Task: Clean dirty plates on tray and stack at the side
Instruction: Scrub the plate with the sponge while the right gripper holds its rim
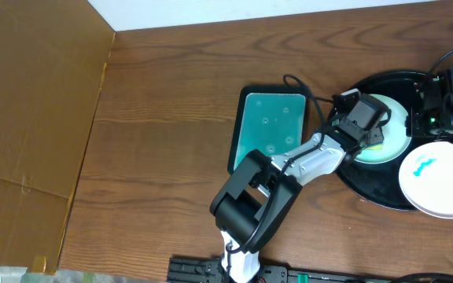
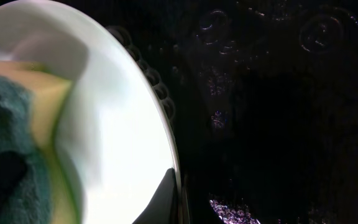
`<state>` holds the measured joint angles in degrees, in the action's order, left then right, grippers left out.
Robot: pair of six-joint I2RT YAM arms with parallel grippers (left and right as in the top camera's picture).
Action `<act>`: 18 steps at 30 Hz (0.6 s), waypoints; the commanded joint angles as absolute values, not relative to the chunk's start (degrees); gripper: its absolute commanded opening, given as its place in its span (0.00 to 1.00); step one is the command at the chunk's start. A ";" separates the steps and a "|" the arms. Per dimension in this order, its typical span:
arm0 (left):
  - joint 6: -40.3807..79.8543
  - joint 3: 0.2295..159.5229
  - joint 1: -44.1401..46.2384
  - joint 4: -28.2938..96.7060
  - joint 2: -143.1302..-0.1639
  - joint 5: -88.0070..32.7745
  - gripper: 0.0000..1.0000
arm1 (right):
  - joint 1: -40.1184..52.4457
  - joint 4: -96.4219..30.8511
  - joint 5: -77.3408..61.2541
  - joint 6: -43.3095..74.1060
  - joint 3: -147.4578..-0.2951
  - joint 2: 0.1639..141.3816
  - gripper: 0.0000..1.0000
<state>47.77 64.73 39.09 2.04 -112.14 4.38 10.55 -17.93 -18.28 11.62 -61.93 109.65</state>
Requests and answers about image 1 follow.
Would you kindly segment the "light green plate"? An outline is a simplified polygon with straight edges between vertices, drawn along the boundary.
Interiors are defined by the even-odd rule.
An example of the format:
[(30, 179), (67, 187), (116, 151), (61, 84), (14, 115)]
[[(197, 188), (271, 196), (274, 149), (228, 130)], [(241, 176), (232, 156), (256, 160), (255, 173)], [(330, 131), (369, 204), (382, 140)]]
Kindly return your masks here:
[(383, 148), (380, 150), (363, 150), (355, 161), (363, 164), (382, 164), (397, 158), (411, 143), (411, 137), (406, 134), (405, 120), (407, 110), (396, 100), (373, 94), (373, 97), (382, 101), (391, 110), (390, 120), (381, 127), (384, 135)]

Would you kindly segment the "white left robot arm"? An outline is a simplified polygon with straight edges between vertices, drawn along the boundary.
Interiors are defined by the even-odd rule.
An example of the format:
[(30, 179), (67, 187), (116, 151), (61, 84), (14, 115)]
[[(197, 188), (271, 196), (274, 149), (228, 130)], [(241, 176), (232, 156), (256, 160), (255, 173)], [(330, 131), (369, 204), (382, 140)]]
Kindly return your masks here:
[(334, 96), (337, 113), (299, 147), (275, 156), (248, 153), (213, 199), (210, 212), (223, 237), (225, 282), (249, 282), (259, 252), (275, 235), (303, 187), (365, 148), (381, 143), (390, 108), (357, 89)]

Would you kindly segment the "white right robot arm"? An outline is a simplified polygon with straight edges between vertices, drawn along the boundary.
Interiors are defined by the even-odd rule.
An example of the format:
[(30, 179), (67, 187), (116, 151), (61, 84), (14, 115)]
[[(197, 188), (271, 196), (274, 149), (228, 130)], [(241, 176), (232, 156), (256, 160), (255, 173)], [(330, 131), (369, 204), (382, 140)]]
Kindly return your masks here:
[(453, 81), (443, 76), (429, 81), (422, 106), (409, 112), (407, 136), (453, 142)]

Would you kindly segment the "green scouring pad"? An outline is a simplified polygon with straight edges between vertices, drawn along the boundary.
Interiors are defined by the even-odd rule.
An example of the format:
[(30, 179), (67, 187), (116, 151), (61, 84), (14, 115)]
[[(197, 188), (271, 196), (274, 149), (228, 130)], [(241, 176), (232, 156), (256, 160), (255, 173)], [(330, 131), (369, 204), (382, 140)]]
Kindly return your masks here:
[(364, 150), (380, 150), (383, 148), (383, 144), (371, 145)]

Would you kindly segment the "white plate with green stain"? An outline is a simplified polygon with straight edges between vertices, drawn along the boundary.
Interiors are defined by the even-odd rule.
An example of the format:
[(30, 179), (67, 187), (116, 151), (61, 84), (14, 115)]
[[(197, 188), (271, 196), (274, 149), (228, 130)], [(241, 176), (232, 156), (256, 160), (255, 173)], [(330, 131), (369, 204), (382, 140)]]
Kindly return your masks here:
[(399, 184), (418, 210), (453, 219), (453, 144), (435, 141), (412, 150), (400, 165)]

